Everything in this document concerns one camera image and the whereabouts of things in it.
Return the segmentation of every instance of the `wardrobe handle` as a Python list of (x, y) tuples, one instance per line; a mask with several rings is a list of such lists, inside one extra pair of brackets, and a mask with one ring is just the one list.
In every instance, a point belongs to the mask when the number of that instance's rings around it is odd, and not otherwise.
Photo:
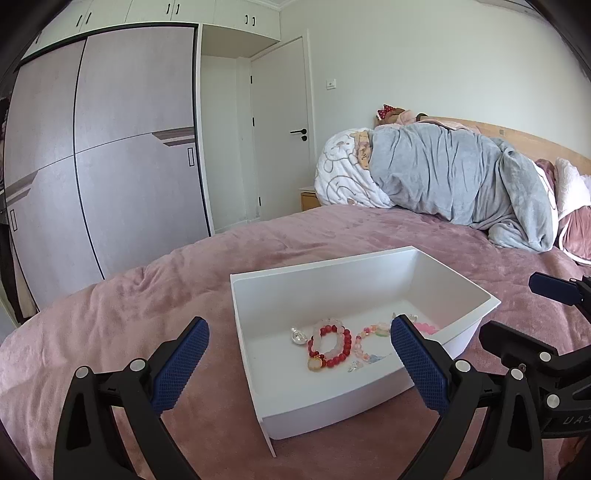
[(10, 210), (10, 221), (12, 223), (12, 231), (16, 232), (18, 230), (18, 227), (17, 227), (17, 216), (14, 213), (14, 208), (12, 210)]
[(195, 152), (193, 150), (193, 147), (189, 147), (187, 149), (187, 154), (189, 155), (189, 167), (194, 167), (195, 166)]

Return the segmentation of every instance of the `silver charm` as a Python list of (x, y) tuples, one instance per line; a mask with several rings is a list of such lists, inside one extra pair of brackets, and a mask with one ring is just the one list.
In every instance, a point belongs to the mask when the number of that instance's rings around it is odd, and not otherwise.
[(308, 343), (308, 337), (304, 335), (301, 330), (297, 328), (291, 329), (291, 341), (294, 342), (296, 345), (305, 345)]

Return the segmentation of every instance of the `gold charm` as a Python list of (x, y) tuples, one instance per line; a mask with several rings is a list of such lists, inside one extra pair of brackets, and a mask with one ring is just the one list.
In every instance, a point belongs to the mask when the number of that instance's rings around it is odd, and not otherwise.
[(322, 360), (315, 356), (308, 360), (308, 369), (313, 372), (319, 372), (322, 369)]

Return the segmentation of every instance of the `white plastic bin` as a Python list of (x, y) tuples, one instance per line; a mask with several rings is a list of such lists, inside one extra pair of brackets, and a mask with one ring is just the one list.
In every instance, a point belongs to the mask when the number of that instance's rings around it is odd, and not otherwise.
[[(310, 337), (313, 325), (340, 319), (355, 338), (365, 326), (390, 322), (392, 312), (416, 314), (440, 330), (429, 337), (458, 357), (484, 315), (500, 301), (414, 247), (232, 275), (236, 327), (252, 402), (270, 439), (326, 427), (389, 400), (413, 386), (395, 353), (353, 372), (356, 358), (320, 372), (308, 351), (291, 341), (292, 327)], [(363, 349), (393, 351), (371, 335)]]

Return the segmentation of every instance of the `stuffed toy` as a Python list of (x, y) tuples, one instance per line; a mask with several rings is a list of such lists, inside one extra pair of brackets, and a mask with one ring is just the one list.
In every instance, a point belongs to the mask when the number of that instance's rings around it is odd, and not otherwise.
[(405, 110), (404, 108), (394, 108), (393, 106), (384, 105), (383, 110), (378, 110), (378, 115), (376, 116), (376, 126), (389, 124), (409, 125), (414, 122), (420, 122), (422, 117), (428, 116), (426, 113), (420, 113), (417, 116), (412, 114), (412, 118), (407, 118), (409, 113), (411, 112), (409, 110)]

